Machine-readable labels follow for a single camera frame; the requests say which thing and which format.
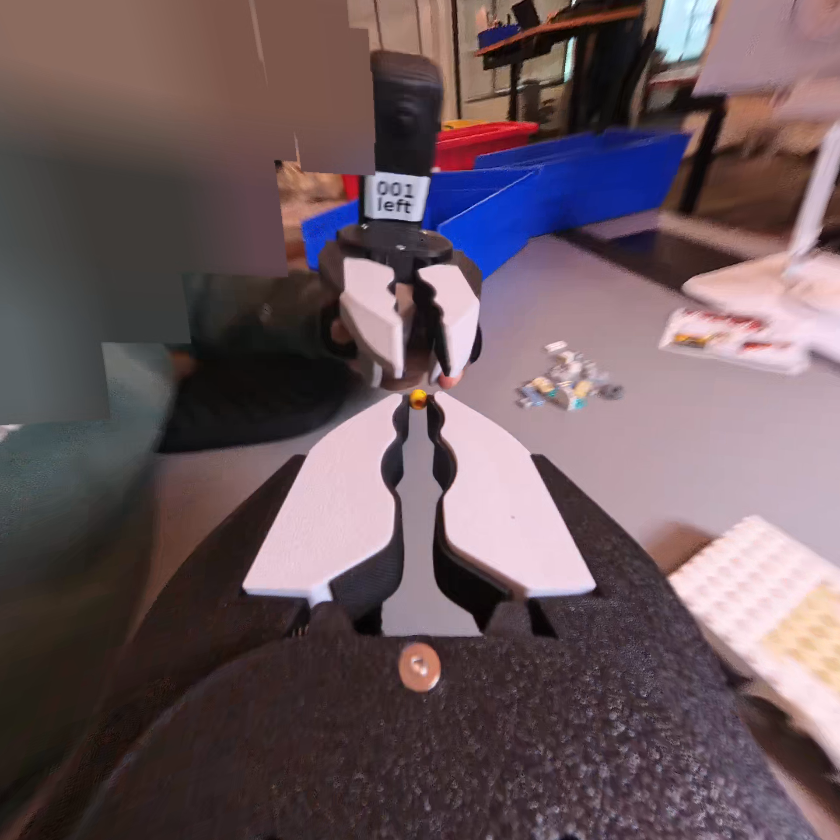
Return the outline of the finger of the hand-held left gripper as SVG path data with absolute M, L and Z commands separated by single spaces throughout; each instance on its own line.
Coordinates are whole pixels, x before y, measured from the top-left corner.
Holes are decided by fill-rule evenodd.
M 480 297 L 457 264 L 426 266 L 418 271 L 430 341 L 428 383 L 458 378 L 480 346 Z
M 388 392 L 405 390 L 406 326 L 395 294 L 396 274 L 372 259 L 345 256 L 339 315 L 357 354 L 366 384 Z

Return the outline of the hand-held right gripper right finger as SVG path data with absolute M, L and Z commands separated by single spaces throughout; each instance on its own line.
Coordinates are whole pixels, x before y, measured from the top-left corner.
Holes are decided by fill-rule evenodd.
M 592 593 L 593 574 L 530 451 L 446 392 L 429 398 L 427 420 L 447 555 L 517 598 Z

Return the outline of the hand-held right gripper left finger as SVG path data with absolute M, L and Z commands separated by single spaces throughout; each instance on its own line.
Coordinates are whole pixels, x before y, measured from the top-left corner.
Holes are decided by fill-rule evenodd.
M 404 395 L 389 395 L 310 449 L 245 576 L 245 593 L 383 602 L 396 590 L 408 411 Z

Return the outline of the blue plastic bin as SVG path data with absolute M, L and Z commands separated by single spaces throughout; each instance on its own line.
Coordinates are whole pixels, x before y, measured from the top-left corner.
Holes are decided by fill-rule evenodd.
M 608 129 L 483 154 L 473 169 L 531 173 L 507 210 L 535 238 L 659 209 L 689 142 L 681 131 Z
M 431 176 L 423 228 L 448 238 L 484 280 L 551 233 L 539 207 L 543 167 L 437 172 Z

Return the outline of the person's left forearm green sleeve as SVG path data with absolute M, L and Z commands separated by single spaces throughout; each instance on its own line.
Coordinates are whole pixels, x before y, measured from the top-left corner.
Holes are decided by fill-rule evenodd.
M 291 354 L 349 362 L 357 349 L 338 296 L 316 272 L 288 276 L 182 275 L 190 339 L 168 345 L 175 380 L 212 361 Z

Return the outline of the wooden top standing desk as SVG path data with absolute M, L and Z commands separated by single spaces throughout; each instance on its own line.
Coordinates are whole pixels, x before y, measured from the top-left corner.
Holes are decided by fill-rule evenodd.
M 570 112 L 568 127 L 578 130 L 584 124 L 588 100 L 587 72 L 593 68 L 593 54 L 599 32 L 636 21 L 643 23 L 644 2 L 583 2 L 573 4 L 548 23 L 520 28 L 514 35 L 493 40 L 480 40 L 475 56 L 482 59 L 484 70 L 507 67 L 509 87 L 507 121 L 519 121 L 519 88 L 522 66 L 550 53 L 551 49 L 569 41 L 574 42 L 571 75 Z

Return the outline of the red plastic bin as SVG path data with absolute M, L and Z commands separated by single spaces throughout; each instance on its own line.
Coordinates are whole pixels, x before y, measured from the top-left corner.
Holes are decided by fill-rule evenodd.
M 480 122 L 437 135 L 433 172 L 471 170 L 483 154 L 509 151 L 528 144 L 539 130 L 536 122 Z

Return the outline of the black mesh cushion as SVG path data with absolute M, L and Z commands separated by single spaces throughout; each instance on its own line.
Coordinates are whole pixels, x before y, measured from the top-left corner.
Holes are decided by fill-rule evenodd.
M 351 394 L 350 369 L 294 354 L 206 360 L 177 386 L 158 452 L 275 443 L 326 424 Z

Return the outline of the pile of small lego pieces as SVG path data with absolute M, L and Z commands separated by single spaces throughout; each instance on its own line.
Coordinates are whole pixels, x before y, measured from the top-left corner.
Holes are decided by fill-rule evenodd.
M 543 346 L 549 366 L 542 375 L 524 382 L 517 389 L 517 405 L 529 410 L 554 405 L 572 413 L 586 407 L 593 399 L 615 402 L 625 390 L 596 362 L 574 351 L 565 341 Z

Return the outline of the black office chair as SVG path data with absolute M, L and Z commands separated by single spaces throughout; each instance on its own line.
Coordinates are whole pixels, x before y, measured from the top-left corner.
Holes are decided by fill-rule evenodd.
M 634 95 L 655 47 L 645 13 L 586 31 L 574 61 L 568 128 L 571 133 L 629 127 Z

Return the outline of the white tan lego house model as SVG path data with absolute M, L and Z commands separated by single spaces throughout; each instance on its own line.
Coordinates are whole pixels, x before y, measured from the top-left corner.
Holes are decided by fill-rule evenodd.
M 839 570 L 741 520 L 669 576 L 715 653 L 839 765 Z

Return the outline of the person's torso green sweatshirt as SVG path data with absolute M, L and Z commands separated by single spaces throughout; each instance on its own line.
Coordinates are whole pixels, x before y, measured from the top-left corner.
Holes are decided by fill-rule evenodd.
M 102 351 L 109 418 L 2 430 L 2 828 L 88 728 L 150 569 L 175 373 L 161 344 Z

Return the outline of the lego sticker sheet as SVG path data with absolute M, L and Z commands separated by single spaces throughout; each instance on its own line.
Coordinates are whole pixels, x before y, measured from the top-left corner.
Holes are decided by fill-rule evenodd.
M 811 364 L 811 352 L 790 329 L 763 318 L 693 307 L 670 314 L 658 349 L 784 375 L 799 375 Z

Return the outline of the white book stand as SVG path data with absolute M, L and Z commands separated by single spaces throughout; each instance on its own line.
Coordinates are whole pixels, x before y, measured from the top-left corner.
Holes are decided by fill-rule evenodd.
M 727 312 L 768 319 L 839 362 L 839 257 L 817 248 L 839 170 L 839 122 L 826 132 L 785 251 L 693 276 L 681 290 Z

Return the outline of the pale blue instruction booklet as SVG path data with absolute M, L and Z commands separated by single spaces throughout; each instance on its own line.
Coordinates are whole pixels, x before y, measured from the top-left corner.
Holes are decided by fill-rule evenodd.
M 835 122 L 838 78 L 839 2 L 731 1 L 694 94 L 769 93 L 779 119 Z

